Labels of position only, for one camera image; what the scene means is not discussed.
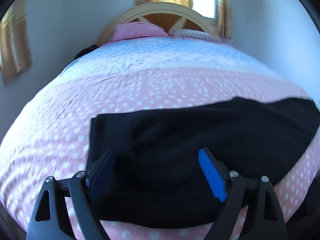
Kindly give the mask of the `dark navy pants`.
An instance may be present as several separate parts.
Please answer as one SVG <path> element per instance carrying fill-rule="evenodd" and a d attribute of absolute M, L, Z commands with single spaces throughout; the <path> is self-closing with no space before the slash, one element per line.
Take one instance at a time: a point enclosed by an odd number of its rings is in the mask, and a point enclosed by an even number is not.
<path fill-rule="evenodd" d="M 111 152 L 89 198 L 100 220 L 149 228 L 213 222 L 221 202 L 198 161 L 207 148 L 243 177 L 280 182 L 319 128 L 311 100 L 261 103 L 243 98 L 190 108 L 100 114 L 91 120 L 88 164 Z"/>

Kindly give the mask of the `pink polka dot bedspread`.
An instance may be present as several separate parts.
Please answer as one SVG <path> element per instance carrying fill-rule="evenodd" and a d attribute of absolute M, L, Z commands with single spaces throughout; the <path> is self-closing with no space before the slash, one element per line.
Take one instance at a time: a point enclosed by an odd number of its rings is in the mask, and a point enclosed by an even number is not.
<path fill-rule="evenodd" d="M 27 233 L 45 179 L 68 179 L 89 168 L 91 120 L 100 114 L 199 107 L 233 98 L 311 100 L 261 62 L 223 44 L 161 37 L 103 45 L 68 65 L 9 128 L 1 143 L 1 204 Z M 318 173 L 319 128 L 287 175 L 271 183 L 287 239 L 318 238 Z M 76 239 L 85 239 L 71 198 L 65 200 Z M 239 239 L 247 209 L 248 197 L 230 239 Z M 215 220 L 176 229 L 100 223 L 109 239 L 205 239 Z"/>

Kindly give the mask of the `golden side curtain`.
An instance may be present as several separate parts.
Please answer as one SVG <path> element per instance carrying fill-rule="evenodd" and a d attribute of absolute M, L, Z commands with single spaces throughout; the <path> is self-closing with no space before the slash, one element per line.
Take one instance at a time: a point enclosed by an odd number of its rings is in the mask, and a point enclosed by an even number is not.
<path fill-rule="evenodd" d="M 26 0 L 15 0 L 1 20 L 1 73 L 9 83 L 32 66 L 27 35 Z"/>

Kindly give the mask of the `pink pillow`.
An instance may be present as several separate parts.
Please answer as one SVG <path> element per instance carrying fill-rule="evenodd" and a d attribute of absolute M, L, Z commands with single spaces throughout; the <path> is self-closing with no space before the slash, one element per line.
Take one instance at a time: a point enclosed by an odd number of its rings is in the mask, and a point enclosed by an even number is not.
<path fill-rule="evenodd" d="M 165 30 L 155 24 L 130 22 L 117 25 L 107 42 L 118 42 L 145 37 L 168 37 Z"/>

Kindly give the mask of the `wooden arched headboard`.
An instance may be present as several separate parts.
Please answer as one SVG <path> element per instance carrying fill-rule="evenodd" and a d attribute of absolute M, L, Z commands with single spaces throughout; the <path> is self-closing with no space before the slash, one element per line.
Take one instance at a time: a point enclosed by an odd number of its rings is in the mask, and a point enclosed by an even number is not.
<path fill-rule="evenodd" d="M 102 32 L 96 45 L 105 44 L 117 25 L 129 22 L 150 22 L 165 31 L 193 29 L 209 33 L 221 40 L 217 25 L 198 12 L 175 3 L 155 2 L 138 5 L 116 17 Z"/>

